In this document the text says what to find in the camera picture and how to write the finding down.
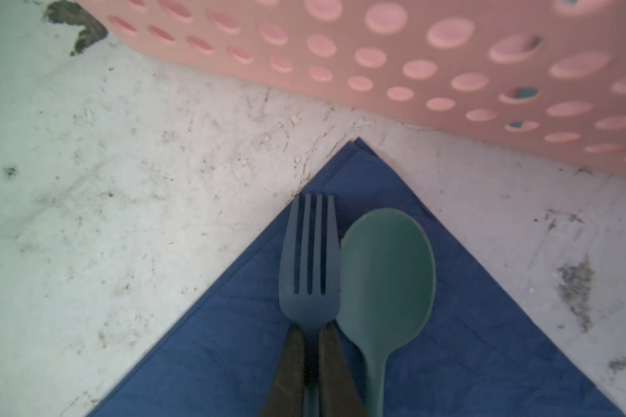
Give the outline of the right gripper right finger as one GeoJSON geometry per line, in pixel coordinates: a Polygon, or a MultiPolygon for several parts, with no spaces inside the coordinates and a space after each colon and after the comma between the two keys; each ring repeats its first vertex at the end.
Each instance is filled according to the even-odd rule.
{"type": "Polygon", "coordinates": [[[366,416],[344,358],[337,326],[326,323],[318,333],[319,399],[323,416],[366,416]]]}

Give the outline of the blue plastic fork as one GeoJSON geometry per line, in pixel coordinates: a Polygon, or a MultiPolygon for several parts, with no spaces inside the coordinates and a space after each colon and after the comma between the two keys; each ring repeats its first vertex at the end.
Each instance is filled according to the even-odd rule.
{"type": "Polygon", "coordinates": [[[318,332],[340,307],[340,248],[335,197],[294,197],[283,240],[279,304],[304,332],[304,415],[319,416],[318,332]]]}

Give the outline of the green plastic knife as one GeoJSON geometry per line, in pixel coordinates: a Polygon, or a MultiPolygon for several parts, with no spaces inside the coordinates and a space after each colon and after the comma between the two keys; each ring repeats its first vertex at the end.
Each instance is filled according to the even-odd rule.
{"type": "MultiPolygon", "coordinates": [[[[499,96],[499,100],[504,104],[524,104],[535,99],[540,93],[538,88],[518,87],[504,92],[499,96]]],[[[533,121],[514,121],[506,125],[509,131],[528,131],[537,128],[537,123],[533,121]]]]}

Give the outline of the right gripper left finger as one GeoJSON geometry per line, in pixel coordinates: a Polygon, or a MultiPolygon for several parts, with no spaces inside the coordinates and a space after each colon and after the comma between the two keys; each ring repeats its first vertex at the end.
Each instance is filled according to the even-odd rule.
{"type": "Polygon", "coordinates": [[[271,389],[260,409],[260,417],[304,415],[305,336],[301,328],[289,327],[271,389]]]}

